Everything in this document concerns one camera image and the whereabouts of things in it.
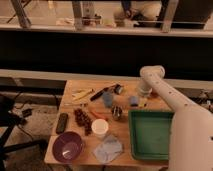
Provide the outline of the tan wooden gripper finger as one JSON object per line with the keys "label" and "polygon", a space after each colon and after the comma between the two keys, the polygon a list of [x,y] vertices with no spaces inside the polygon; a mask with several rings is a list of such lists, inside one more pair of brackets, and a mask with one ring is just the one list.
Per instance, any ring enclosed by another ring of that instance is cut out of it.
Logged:
{"label": "tan wooden gripper finger", "polygon": [[140,108],[146,107],[147,106],[147,101],[148,101],[147,98],[140,98],[138,106]]}

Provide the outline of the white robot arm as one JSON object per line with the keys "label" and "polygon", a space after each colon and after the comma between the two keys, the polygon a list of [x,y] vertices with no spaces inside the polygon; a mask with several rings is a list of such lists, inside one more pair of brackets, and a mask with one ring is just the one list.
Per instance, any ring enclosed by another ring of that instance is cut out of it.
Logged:
{"label": "white robot arm", "polygon": [[155,91],[173,110],[169,142],[169,171],[213,171],[213,113],[163,80],[163,66],[140,69],[138,90]]}

